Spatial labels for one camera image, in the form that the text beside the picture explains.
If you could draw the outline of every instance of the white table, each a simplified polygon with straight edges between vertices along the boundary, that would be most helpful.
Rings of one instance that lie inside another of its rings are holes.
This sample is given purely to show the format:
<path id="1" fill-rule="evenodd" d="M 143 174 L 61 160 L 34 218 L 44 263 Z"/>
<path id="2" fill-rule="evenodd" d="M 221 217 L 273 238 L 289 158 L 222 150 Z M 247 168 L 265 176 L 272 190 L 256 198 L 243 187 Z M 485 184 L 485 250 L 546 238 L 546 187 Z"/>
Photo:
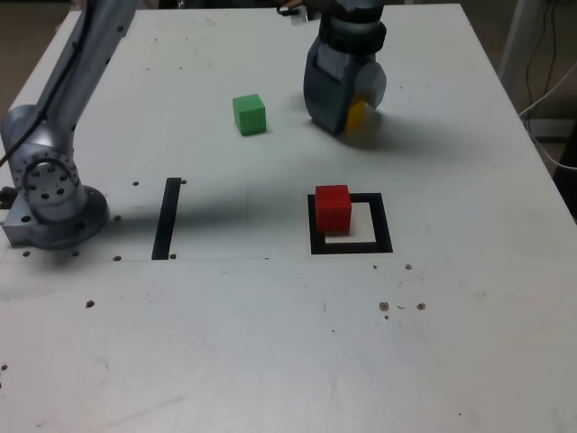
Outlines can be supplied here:
<path id="1" fill-rule="evenodd" d="M 347 144 L 302 101 L 318 23 L 136 15 L 76 136 L 122 221 L 78 257 L 0 236 L 0 430 L 577 429 L 574 222 L 461 7 L 383 19 L 382 118 Z M 232 99 L 251 93 L 270 130 L 241 137 Z M 168 177 L 188 181 L 178 256 L 151 261 Z M 310 254 L 307 194 L 336 183 L 382 194 L 394 253 Z"/>

